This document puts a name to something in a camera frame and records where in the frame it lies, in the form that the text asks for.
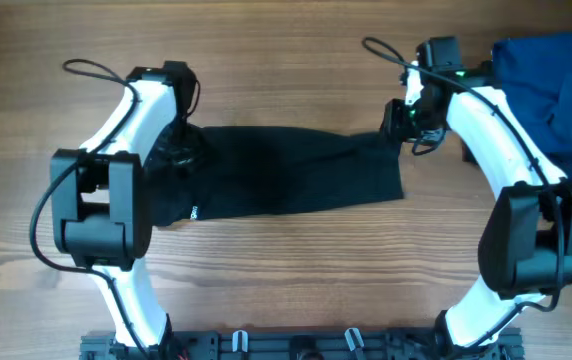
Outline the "black t-shirt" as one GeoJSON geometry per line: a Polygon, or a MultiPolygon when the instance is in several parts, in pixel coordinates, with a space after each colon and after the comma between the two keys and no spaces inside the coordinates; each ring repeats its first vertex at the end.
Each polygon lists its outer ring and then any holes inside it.
{"type": "Polygon", "coordinates": [[[287,215],[401,200],[400,146],[377,132],[307,128],[199,127],[206,160],[163,165],[157,138],[145,164],[153,225],[287,215]]]}

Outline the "blue garment pile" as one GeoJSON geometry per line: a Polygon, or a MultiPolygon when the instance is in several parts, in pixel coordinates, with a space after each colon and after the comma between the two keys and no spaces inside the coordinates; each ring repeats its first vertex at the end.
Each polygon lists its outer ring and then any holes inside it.
{"type": "Polygon", "coordinates": [[[492,62],[515,118],[572,179],[572,33],[498,41],[492,62]]]}

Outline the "black garment under pile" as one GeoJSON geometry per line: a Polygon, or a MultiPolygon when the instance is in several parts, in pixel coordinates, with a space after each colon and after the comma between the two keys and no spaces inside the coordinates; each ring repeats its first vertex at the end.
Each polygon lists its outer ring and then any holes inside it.
{"type": "Polygon", "coordinates": [[[460,143],[462,148],[462,161],[477,166],[478,162],[473,155],[470,147],[463,140],[461,140],[460,143]]]}

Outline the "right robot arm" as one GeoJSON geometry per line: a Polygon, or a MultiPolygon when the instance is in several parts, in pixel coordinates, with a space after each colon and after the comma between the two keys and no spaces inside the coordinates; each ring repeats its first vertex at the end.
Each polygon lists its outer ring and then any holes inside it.
{"type": "Polygon", "coordinates": [[[518,121],[495,61],[464,66],[453,37],[421,43],[412,62],[382,40],[362,44],[403,69],[405,96],[387,104],[381,133],[409,143],[416,156],[455,133],[494,194],[477,250],[478,278],[438,315],[431,339],[438,358],[481,357],[520,314],[554,311],[572,286],[572,179],[518,121]]]}

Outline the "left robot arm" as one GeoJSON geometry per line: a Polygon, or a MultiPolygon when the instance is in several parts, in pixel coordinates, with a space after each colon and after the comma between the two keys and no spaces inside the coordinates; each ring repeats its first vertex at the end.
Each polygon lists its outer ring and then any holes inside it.
{"type": "Polygon", "coordinates": [[[93,76],[124,94],[91,138],[53,155],[29,242],[47,266],[94,278],[115,324],[115,358],[169,359],[177,353],[172,327],[145,262],[152,234],[145,166],[165,131],[186,127],[199,82],[178,61],[136,67],[125,78],[101,65],[93,76]]]}

